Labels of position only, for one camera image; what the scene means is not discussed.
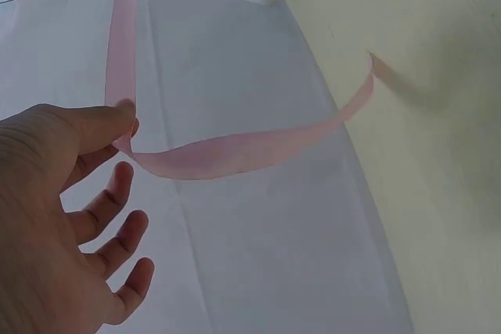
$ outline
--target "crease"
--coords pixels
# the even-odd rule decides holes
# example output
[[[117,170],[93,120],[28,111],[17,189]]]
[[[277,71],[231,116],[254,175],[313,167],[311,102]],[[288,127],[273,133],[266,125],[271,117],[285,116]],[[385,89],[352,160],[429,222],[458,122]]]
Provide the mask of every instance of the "crease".
[[[153,37],[153,21],[151,19],[151,3],[150,3],[150,0],[146,0],[146,4],[147,4],[147,7],[146,7],[146,18],[147,18],[147,23],[150,25],[150,36],[149,37],[150,37],[151,45],[152,45],[152,48],[153,48],[153,56],[154,56],[153,65],[154,65],[154,69],[155,69],[155,73],[156,73],[156,81],[157,81],[157,88],[158,88],[158,94],[159,94],[158,97],[159,97],[159,103],[160,103],[160,108],[161,108],[161,112],[162,112],[162,121],[164,123],[165,141],[167,143],[167,146],[170,147],[173,144],[173,141],[172,141],[172,135],[171,135],[171,132],[169,131],[168,122],[167,122],[168,112],[167,112],[167,109],[166,109],[165,104],[164,104],[165,92],[164,92],[164,89],[162,87],[163,80],[162,80],[162,77],[161,77],[161,72],[158,69],[158,67],[160,66],[160,61],[158,59],[157,41]],[[200,264],[198,262],[198,259],[197,259],[197,256],[196,256],[195,247],[193,245],[193,233],[191,231],[191,227],[189,226],[188,218],[186,216],[186,207],[185,207],[185,204],[183,203],[183,201],[181,199],[181,194],[179,192],[180,188],[178,186],[179,183],[176,180],[171,180],[171,183],[174,186],[175,194],[176,194],[176,196],[178,198],[178,204],[179,204],[179,208],[181,210],[182,220],[184,222],[184,227],[185,227],[185,230],[186,230],[186,237],[188,239],[189,248],[191,250],[191,257],[192,257],[192,260],[193,260],[193,265],[195,267],[196,282],[198,284],[198,288],[200,290],[200,295],[202,297],[202,304],[204,305],[204,307],[203,307],[204,313],[205,313],[207,322],[208,322],[208,324],[210,326],[211,333],[215,334],[214,321],[213,321],[212,314],[211,314],[211,312],[210,312],[210,310],[208,308],[208,304],[207,304],[207,293],[205,291],[205,288],[202,286],[202,282],[201,282],[201,279],[200,279],[200,274],[201,274]]]

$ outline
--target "white sheet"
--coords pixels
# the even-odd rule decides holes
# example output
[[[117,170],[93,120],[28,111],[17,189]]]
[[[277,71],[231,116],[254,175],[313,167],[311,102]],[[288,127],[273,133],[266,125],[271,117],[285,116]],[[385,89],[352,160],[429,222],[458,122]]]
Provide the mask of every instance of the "white sheet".
[[[0,49],[2,117],[37,102],[102,102],[112,4],[19,0]],[[307,124],[334,111],[282,2],[140,0],[137,28],[137,150]],[[112,166],[66,194],[66,208],[83,206]],[[174,182],[136,168],[132,208],[150,216],[138,257],[152,257],[157,272],[142,308],[103,334],[412,332],[344,129],[283,166],[218,181]]]

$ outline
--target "ribbon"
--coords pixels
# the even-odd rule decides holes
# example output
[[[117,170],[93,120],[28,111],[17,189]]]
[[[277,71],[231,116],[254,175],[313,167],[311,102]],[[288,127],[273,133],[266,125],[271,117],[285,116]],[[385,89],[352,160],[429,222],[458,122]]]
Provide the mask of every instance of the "ribbon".
[[[137,0],[114,0],[106,65],[105,103],[135,102],[135,13]],[[132,134],[114,145],[140,166],[162,178],[205,180],[271,167],[299,154],[351,119],[370,99],[374,73],[334,117],[317,124],[246,133],[194,142],[162,153],[135,153]]]

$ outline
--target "hand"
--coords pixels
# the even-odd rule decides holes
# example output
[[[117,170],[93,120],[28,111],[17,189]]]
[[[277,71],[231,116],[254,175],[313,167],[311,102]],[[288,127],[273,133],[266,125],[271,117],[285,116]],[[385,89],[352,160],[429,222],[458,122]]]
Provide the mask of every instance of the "hand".
[[[94,334],[143,302],[151,260],[140,260],[116,293],[106,284],[135,252],[148,226],[143,212],[131,213],[95,253],[78,248],[124,208],[132,167],[119,163],[83,211],[65,214],[59,197],[113,157],[112,141],[138,126],[131,102],[76,110],[39,105],[0,122],[0,332]]]

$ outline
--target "pale yellow wall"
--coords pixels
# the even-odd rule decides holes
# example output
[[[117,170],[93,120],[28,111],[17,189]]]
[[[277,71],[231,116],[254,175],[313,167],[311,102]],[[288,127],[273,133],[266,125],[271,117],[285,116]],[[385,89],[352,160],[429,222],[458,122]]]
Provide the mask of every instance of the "pale yellow wall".
[[[501,333],[501,0],[287,1],[338,105],[401,74],[348,130],[416,333]]]

